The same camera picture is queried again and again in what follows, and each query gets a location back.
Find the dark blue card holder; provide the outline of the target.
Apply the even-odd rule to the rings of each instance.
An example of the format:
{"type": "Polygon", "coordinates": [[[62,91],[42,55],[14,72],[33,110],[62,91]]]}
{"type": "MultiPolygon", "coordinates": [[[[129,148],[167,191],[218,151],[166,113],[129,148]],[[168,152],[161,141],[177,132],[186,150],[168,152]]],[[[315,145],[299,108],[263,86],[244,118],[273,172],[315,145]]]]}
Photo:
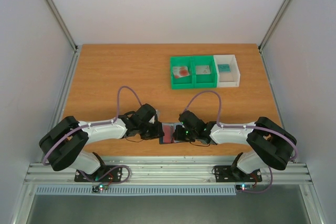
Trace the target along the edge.
{"type": "Polygon", "coordinates": [[[162,129],[164,136],[159,138],[159,144],[177,144],[177,143],[184,143],[187,142],[187,140],[178,140],[173,136],[173,133],[176,131],[177,126],[182,126],[182,123],[162,123],[162,129]]]}

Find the plain red card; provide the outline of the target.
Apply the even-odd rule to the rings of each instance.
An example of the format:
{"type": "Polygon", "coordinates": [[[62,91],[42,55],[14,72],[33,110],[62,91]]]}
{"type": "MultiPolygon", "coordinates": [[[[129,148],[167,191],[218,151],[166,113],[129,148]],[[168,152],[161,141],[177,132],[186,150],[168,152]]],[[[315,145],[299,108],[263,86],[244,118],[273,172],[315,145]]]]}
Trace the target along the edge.
{"type": "Polygon", "coordinates": [[[174,133],[174,126],[171,125],[164,125],[163,126],[163,132],[164,132],[164,136],[163,136],[163,143],[164,144],[170,144],[173,143],[173,133],[174,133]]]}

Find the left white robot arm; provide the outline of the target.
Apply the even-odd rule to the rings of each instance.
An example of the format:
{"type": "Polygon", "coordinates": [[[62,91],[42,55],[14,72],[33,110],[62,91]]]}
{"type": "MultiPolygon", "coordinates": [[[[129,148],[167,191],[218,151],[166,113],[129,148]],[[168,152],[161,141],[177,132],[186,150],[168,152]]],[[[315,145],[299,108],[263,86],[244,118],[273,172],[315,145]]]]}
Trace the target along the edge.
{"type": "Polygon", "coordinates": [[[71,167],[93,181],[100,181],[109,172],[107,165],[97,153],[86,152],[84,147],[136,135],[142,140],[164,136],[156,109],[147,103],[137,111],[104,121],[85,122],[67,116],[39,141],[39,147],[44,154],[43,164],[51,166],[54,171],[71,167]]]}

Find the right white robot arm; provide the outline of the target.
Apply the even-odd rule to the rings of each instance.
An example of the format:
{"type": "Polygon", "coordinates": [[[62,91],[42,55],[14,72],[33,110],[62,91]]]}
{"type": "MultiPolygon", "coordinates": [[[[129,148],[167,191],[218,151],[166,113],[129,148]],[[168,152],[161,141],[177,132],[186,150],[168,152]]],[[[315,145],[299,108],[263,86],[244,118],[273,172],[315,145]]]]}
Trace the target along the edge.
{"type": "Polygon", "coordinates": [[[180,114],[172,136],[180,142],[250,146],[251,151],[239,153],[224,172],[235,182],[242,182],[249,174],[265,167],[285,170],[288,162],[298,155],[295,137],[264,116],[245,124],[205,123],[187,110],[180,114]]]}

